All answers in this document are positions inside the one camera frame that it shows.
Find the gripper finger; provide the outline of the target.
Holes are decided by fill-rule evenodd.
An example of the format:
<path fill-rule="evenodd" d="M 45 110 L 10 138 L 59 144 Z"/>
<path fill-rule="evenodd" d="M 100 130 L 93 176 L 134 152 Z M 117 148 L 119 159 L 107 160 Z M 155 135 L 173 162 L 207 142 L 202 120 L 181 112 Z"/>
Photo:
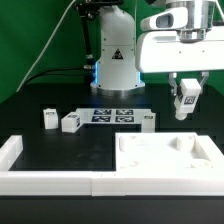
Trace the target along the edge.
<path fill-rule="evenodd" d="M 199 84 L 200 84 L 201 87 L 204 87 L 206 81 L 209 78 L 209 72 L 208 71 L 201 71 L 200 72 L 200 77 L 201 77 L 201 80 L 200 80 Z"/>
<path fill-rule="evenodd" d="M 176 96 L 178 94 L 178 84 L 176 82 L 177 73 L 171 72 L 168 74 L 168 83 L 171 86 L 171 94 Z"/>

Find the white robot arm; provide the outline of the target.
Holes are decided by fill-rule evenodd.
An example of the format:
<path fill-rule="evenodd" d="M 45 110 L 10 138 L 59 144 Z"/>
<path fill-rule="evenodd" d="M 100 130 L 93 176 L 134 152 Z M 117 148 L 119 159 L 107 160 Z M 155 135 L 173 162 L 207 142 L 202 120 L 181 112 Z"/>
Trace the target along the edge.
<path fill-rule="evenodd" d="M 213 23 L 218 0 L 165 0 L 165 10 L 137 23 L 117 6 L 100 9 L 101 56 L 91 90 L 126 96 L 144 87 L 142 73 L 223 70 L 223 24 Z"/>

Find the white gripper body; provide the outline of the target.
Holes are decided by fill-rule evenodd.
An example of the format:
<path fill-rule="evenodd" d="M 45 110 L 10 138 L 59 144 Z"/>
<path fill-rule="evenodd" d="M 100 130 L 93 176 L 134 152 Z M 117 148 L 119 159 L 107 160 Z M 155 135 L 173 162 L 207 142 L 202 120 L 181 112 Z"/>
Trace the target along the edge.
<path fill-rule="evenodd" d="M 176 31 L 142 34 L 136 46 L 136 68 L 142 73 L 224 69 L 224 27 L 214 26 L 199 42 L 183 43 Z"/>

